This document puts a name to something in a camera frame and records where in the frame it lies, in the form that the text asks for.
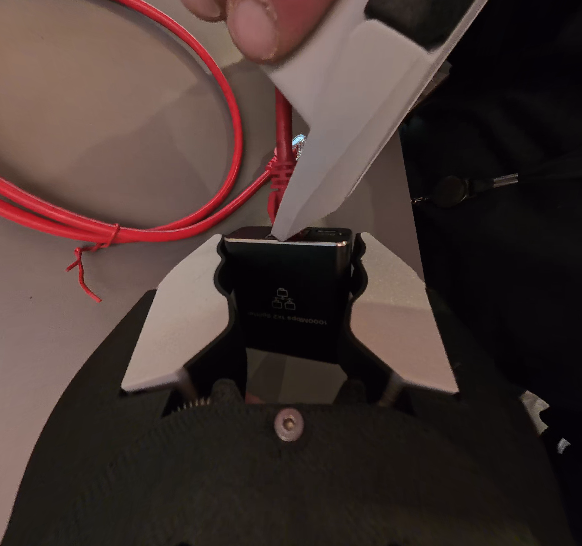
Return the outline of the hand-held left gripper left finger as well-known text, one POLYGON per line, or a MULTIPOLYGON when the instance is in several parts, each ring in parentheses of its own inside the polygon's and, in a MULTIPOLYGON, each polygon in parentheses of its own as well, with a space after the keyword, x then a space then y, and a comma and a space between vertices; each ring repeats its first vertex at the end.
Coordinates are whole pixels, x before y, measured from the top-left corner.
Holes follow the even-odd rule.
POLYGON ((247 356, 229 292, 220 284, 222 235, 213 235, 159 284, 123 377, 128 393, 172 388, 189 400, 221 379, 245 396, 247 356))

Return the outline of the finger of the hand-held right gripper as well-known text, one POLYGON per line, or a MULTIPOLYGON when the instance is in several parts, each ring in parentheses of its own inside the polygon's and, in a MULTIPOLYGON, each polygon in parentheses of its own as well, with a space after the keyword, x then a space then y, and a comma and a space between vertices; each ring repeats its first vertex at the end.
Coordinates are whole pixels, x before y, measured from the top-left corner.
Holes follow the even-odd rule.
POLYGON ((487 2, 475 0, 428 51, 368 19, 368 0, 337 0, 294 55, 264 68, 309 126, 274 237, 288 239, 342 205, 487 2))

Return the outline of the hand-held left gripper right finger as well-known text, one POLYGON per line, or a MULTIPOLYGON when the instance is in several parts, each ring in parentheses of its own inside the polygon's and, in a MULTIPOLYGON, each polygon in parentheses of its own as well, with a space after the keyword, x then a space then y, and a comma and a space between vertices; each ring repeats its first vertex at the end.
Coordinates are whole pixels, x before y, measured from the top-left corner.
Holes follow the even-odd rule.
POLYGON ((368 404, 406 389, 454 396, 459 386, 419 275, 372 234, 358 233, 338 363, 368 404))

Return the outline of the black ethernet splitter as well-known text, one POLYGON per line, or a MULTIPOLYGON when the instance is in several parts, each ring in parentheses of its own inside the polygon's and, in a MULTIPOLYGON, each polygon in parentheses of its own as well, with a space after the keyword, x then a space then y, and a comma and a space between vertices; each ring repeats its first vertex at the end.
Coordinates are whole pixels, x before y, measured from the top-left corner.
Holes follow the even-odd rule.
POLYGON ((247 348, 338 364, 353 232, 306 228, 279 241, 266 226, 223 240, 247 348))

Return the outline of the red twist tie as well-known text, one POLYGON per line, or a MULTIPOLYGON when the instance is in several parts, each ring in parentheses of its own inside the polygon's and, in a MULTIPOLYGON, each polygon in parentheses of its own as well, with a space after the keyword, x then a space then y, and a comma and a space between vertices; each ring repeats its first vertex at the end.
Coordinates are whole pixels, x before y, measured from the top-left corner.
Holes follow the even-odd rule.
POLYGON ((116 237, 118 236, 120 230, 120 225, 116 224, 113 226, 110 234, 107 236, 106 240, 103 242, 96 242, 91 246, 82 246, 77 247, 74 251, 75 260, 71 263, 66 269, 66 272, 70 272, 73 269, 77 269, 78 271, 78 283, 82 291, 88 295, 94 302, 100 303, 102 299, 96 295, 86 284, 84 278, 84 265, 83 265, 83 254, 84 253, 94 253, 103 249, 109 248, 112 244, 114 244, 116 237))

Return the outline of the black badge reel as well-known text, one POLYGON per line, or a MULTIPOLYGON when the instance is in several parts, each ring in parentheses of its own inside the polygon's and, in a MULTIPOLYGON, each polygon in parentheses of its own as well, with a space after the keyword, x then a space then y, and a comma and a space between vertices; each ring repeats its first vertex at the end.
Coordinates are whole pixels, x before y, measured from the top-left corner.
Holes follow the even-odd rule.
POLYGON ((422 203, 430 203, 440 209, 449 209, 469 199, 476 198, 480 194, 517 183, 519 183, 519 175, 517 173, 487 179, 447 176, 436 184, 431 193, 411 199, 411 204, 417 206, 422 203))

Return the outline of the person's dark clothing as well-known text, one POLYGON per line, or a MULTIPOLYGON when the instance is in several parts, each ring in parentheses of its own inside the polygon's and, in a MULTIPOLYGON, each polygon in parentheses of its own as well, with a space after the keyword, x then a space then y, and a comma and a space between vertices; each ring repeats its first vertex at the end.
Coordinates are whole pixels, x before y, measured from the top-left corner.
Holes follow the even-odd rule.
MULTIPOLYGON (((411 194, 581 164, 581 0, 490 0, 401 141, 411 194)), ((427 285, 581 456, 581 176, 414 206, 427 285)))

